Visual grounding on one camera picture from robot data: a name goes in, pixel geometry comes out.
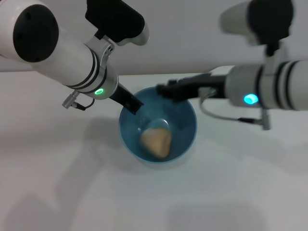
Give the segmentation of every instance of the blue led light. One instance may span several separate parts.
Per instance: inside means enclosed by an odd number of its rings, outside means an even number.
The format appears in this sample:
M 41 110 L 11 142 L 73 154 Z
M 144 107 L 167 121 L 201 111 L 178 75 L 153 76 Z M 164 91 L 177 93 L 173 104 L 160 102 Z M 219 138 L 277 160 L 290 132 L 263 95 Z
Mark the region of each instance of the blue led light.
M 244 97 L 244 102 L 249 105 L 253 105 L 259 101 L 255 94 L 249 94 Z

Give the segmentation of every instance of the green led light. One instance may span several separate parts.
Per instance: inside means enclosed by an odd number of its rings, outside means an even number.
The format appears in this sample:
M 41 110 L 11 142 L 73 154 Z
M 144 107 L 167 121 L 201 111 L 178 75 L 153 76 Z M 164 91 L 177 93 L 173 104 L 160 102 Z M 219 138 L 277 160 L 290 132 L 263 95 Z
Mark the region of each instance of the green led light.
M 103 89 L 103 88 L 100 88 L 100 89 L 96 90 L 94 94 L 100 95 L 100 94 L 102 94 L 103 92 L 104 92 L 104 89 Z

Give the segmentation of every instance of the bread roll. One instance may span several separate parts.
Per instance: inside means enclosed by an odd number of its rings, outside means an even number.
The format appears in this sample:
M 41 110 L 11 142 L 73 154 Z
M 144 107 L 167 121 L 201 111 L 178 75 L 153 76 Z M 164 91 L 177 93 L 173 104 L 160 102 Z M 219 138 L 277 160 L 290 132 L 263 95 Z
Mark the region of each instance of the bread roll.
M 160 159 L 169 155 L 171 139 L 171 132 L 165 128 L 148 129 L 141 134 L 143 146 Z

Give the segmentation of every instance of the blue bowl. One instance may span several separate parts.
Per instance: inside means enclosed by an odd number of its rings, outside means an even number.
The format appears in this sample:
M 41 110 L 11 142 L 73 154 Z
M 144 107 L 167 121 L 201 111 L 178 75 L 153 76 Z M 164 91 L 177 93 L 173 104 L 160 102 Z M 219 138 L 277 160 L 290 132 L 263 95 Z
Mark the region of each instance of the blue bowl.
M 197 133 L 197 118 L 188 101 L 174 103 L 156 93 L 155 88 L 146 88 L 135 96 L 144 103 L 136 115 L 126 108 L 119 119 L 120 135 L 126 148 L 135 157 L 150 163 L 166 163 L 178 159 L 191 147 Z M 151 155 L 141 144 L 140 136 L 148 128 L 164 127 L 171 131 L 170 153 L 165 159 Z

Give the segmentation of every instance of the metal bracket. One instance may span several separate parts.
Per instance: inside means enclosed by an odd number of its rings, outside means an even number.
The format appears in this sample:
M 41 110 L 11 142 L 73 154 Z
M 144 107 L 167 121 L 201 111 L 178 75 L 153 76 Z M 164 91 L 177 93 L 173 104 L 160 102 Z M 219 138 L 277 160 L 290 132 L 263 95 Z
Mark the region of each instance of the metal bracket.
M 264 60 L 264 68 L 262 79 L 273 80 L 274 75 L 279 67 L 279 65 L 286 61 L 288 58 L 287 47 L 283 42 L 280 42 L 280 48 L 274 53 L 273 56 L 267 57 L 265 56 Z M 263 127 L 263 130 L 270 130 L 270 116 L 268 109 L 266 106 L 261 109 L 261 123 L 260 125 Z
M 86 45 L 96 53 L 99 58 L 101 68 L 105 70 L 108 58 L 114 51 L 115 45 L 111 43 L 107 37 L 103 37 L 99 40 L 95 36 L 93 36 L 93 38 L 91 38 Z
M 65 107 L 66 109 L 68 109 L 70 106 L 72 106 L 75 102 L 75 100 L 77 99 L 77 96 L 80 94 L 80 92 L 78 91 L 73 91 L 72 94 L 70 94 L 66 100 L 64 100 L 62 106 Z

